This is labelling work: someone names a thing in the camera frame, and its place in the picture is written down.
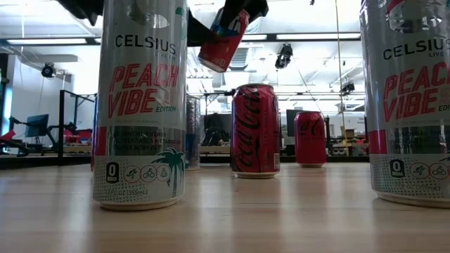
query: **palm tree graphic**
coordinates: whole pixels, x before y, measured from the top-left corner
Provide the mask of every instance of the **palm tree graphic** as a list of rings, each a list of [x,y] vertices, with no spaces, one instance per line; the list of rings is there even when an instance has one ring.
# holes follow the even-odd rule
[[[178,182],[181,180],[184,176],[184,160],[182,152],[177,152],[174,148],[168,148],[168,151],[164,151],[161,153],[158,153],[157,156],[162,156],[161,158],[158,158],[154,160],[152,163],[163,163],[168,164],[171,175],[174,175],[174,190],[172,192],[172,197],[176,197],[176,187],[178,185]],[[170,179],[167,180],[167,186],[170,187]]]

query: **aluminum can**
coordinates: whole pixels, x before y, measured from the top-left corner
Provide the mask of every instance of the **aluminum can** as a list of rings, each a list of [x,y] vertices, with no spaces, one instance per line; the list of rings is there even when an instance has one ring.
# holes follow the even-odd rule
[[[246,84],[232,103],[231,168],[241,178],[272,178],[280,171],[280,116],[274,88]]]
[[[242,10],[228,27],[222,27],[219,23],[223,12],[223,8],[217,11],[211,26],[211,31],[216,34],[216,40],[204,43],[198,54],[200,62],[215,72],[226,72],[228,69],[250,19],[248,12]]]
[[[184,193],[186,0],[105,1],[94,199],[106,209]]]
[[[372,188],[450,207],[447,0],[365,1],[361,9]]]
[[[97,96],[94,101],[94,121],[93,121],[93,127],[92,127],[92,141],[91,141],[91,171],[94,172],[95,170],[95,147],[96,147],[96,130],[97,130]]]
[[[186,97],[186,171],[200,169],[200,99]]]
[[[302,167],[322,167],[326,163],[326,141],[321,113],[297,113],[294,129],[296,162]]]

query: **security camera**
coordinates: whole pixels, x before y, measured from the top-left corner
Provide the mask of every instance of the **security camera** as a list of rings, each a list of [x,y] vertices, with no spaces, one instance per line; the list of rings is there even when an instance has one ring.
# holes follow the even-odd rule
[[[344,84],[341,89],[341,92],[343,92],[344,96],[349,95],[352,91],[354,91],[354,83],[352,81]]]
[[[56,76],[54,65],[54,63],[46,63],[41,71],[42,76],[47,78],[54,78]]]
[[[277,69],[283,69],[290,63],[290,57],[293,56],[293,48],[290,44],[283,44],[276,58],[275,67]]]

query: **can lid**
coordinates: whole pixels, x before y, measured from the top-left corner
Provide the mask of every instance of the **can lid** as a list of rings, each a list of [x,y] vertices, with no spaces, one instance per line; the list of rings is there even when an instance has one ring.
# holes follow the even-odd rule
[[[269,86],[269,87],[271,87],[271,88],[274,88],[272,85],[270,85],[270,84],[244,84],[244,85],[241,85],[241,86],[238,86],[238,88],[236,88],[236,89],[239,89],[239,88],[242,88],[242,87],[245,87],[245,86]]]
[[[196,97],[196,96],[186,95],[186,97],[187,97],[187,98],[195,98],[195,99],[200,100],[200,98],[199,98],[199,97]]]

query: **red chair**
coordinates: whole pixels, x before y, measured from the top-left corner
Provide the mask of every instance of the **red chair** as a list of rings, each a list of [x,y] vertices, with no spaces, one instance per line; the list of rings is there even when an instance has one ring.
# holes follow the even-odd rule
[[[3,149],[9,147],[9,148],[18,148],[21,151],[21,153],[19,153],[17,157],[26,157],[27,155],[29,155],[30,151],[28,150],[28,148],[13,141],[14,136],[15,136],[14,130],[10,130],[5,135],[0,136],[0,153],[5,155]]]

